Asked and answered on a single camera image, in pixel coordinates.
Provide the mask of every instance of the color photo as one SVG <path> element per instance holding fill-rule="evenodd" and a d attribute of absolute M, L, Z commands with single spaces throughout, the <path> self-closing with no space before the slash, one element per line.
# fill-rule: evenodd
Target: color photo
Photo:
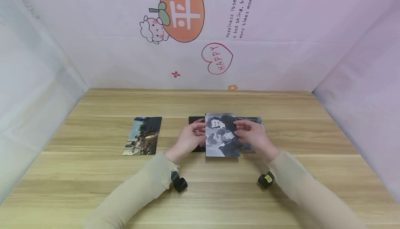
<path fill-rule="evenodd" d="M 161 117 L 136 117 L 123 155 L 154 155 L 157 149 Z"/>
<path fill-rule="evenodd" d="M 206 156 L 240 157 L 239 140 L 234 134 L 236 119 L 232 113 L 206 114 Z"/>
<path fill-rule="evenodd" d="M 189 117 L 189 124 L 197 123 L 197 122 L 204 123 L 205 122 L 205 117 L 204 116 L 191 116 L 191 117 Z M 205 152 L 205 151 L 206 151 L 206 144 L 205 143 L 198 145 L 193 150 L 193 152 Z"/>

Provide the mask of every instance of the left hand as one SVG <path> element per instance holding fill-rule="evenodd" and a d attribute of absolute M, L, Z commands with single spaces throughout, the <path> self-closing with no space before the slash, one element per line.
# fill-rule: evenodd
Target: left hand
<path fill-rule="evenodd" d="M 207 139 L 206 126 L 206 123 L 192 123 L 185 126 L 175 145 L 164 153 L 165 157 L 173 163 L 179 164 L 181 159 L 192 152 L 197 145 L 205 143 Z"/>

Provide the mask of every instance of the sleeve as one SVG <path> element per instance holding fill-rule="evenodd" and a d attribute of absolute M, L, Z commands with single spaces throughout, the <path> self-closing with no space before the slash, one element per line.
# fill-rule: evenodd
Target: sleeve
<path fill-rule="evenodd" d="M 290 153 L 281 151 L 268 166 L 282 191 L 321 228 L 367 228 L 339 197 L 316 180 Z"/>
<path fill-rule="evenodd" d="M 171 172 L 178 169 L 164 153 L 158 153 L 101 203 L 84 228 L 123 228 L 133 215 L 169 189 Z"/>

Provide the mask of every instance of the hand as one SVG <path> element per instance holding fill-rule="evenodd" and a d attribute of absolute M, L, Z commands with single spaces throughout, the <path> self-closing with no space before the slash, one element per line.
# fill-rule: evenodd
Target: hand
<path fill-rule="evenodd" d="M 165 157 L 175 164 L 179 164 L 179 161 L 192 152 L 197 145 L 206 142 L 206 126 L 206 123 L 192 123 L 185 126 L 175 145 L 164 153 Z"/>
<path fill-rule="evenodd" d="M 279 149 L 268 139 L 264 129 L 253 121 L 235 121 L 235 134 L 240 142 L 250 143 L 256 153 L 269 163 L 279 155 Z"/>

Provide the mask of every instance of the heart drawing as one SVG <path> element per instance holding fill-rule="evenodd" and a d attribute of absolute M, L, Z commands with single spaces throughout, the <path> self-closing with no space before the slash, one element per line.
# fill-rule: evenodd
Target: heart drawing
<path fill-rule="evenodd" d="M 208 62 L 211 74 L 223 74 L 232 63 L 233 53 L 221 43 L 210 43 L 201 52 L 203 60 Z"/>

